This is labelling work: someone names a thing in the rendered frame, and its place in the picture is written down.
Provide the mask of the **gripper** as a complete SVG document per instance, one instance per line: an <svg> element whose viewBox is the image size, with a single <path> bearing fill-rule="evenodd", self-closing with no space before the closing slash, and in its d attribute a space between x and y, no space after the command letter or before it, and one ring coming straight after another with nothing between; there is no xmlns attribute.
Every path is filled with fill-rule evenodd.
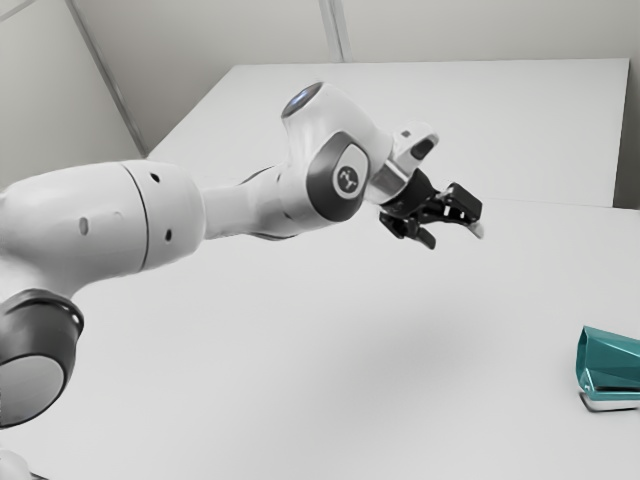
<svg viewBox="0 0 640 480"><path fill-rule="evenodd" d="M416 170L400 193L380 205L379 220L394 237L409 238L434 250L437 241L423 224L441 220L460 225L482 240L482 209L483 203L460 184L451 183L439 192Z"/></svg>

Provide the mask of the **teal faceted mug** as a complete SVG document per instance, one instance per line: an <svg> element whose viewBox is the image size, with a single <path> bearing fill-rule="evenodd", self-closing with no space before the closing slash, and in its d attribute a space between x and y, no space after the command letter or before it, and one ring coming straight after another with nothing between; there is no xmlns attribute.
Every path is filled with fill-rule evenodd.
<svg viewBox="0 0 640 480"><path fill-rule="evenodd" d="M640 411L640 339L584 326L575 373L589 412Z"/></svg>

